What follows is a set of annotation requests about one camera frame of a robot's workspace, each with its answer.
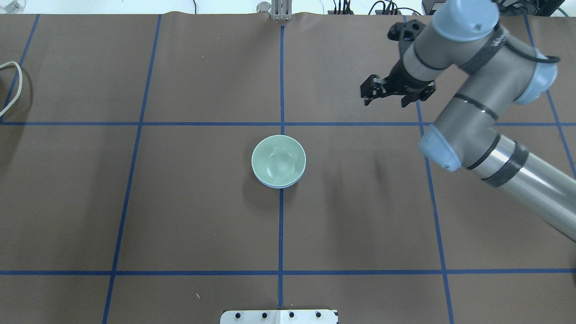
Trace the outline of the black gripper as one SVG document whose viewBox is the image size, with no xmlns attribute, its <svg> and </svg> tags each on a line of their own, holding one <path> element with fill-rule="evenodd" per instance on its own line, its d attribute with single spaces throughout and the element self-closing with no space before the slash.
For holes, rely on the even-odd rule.
<svg viewBox="0 0 576 324">
<path fill-rule="evenodd" d="M 422 81 L 411 76 L 401 60 L 393 66 L 387 77 L 370 75 L 360 85 L 364 106 L 368 106 L 375 99 L 401 96 L 401 106 L 405 108 L 416 101 L 428 100 L 435 91 L 434 80 Z"/>
</svg>

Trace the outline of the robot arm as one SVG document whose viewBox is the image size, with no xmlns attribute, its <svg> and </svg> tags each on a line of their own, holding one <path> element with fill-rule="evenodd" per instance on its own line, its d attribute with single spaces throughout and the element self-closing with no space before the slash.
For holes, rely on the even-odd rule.
<svg viewBox="0 0 576 324">
<path fill-rule="evenodd" d="M 491 0 L 447 0 L 430 24 L 398 22 L 387 33 L 400 57 L 389 75 L 370 75 L 360 86 L 365 105 L 401 95 L 401 105 L 425 101 L 435 80 L 457 66 L 468 76 L 419 141 L 438 166 L 466 168 L 575 240 L 575 180 L 494 125 L 512 104 L 525 105 L 553 84 L 558 57 L 511 35 Z"/>
</svg>

